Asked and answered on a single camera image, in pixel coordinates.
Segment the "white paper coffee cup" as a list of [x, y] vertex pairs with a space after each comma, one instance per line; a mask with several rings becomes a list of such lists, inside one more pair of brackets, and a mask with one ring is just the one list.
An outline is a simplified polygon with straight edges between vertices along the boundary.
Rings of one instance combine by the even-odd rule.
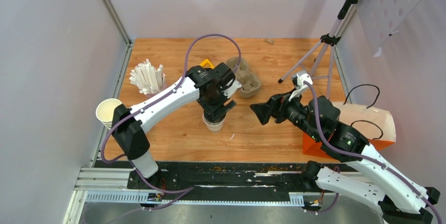
[[220, 130], [222, 129], [222, 126], [223, 126], [223, 123], [224, 123], [225, 118], [226, 118], [226, 117], [223, 116], [223, 117], [221, 118], [220, 121], [218, 121], [218, 122], [212, 122], [212, 121], [207, 120], [205, 115], [202, 116], [202, 119], [203, 119], [203, 121], [204, 121], [206, 127], [207, 127], [208, 130], [209, 130], [210, 132], [212, 132], [212, 133], [218, 133], [218, 132], [220, 132]]

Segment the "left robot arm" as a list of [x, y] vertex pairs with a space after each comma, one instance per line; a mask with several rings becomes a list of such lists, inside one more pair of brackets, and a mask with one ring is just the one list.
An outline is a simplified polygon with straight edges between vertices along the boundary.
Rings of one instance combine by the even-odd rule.
[[227, 112], [235, 107], [231, 96], [241, 88], [236, 75], [225, 63], [215, 68], [194, 66], [171, 86], [152, 98], [129, 108], [114, 110], [111, 133], [127, 159], [141, 174], [149, 189], [161, 182], [159, 168], [149, 151], [146, 134], [163, 118], [196, 101], [204, 110], [203, 120], [210, 131], [220, 131]]

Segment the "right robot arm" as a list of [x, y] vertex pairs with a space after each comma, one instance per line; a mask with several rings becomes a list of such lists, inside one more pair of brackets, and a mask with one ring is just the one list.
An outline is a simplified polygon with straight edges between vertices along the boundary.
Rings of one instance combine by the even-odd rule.
[[325, 96], [305, 106], [301, 97], [276, 94], [250, 108], [261, 124], [267, 124], [270, 118], [277, 124], [291, 122], [320, 143], [329, 157], [369, 179], [369, 183], [360, 182], [309, 161], [300, 177], [303, 189], [320, 188], [347, 196], [374, 210], [385, 223], [431, 223], [433, 219], [442, 222], [435, 208], [439, 190], [418, 185], [388, 163], [360, 131], [339, 120], [340, 109]]

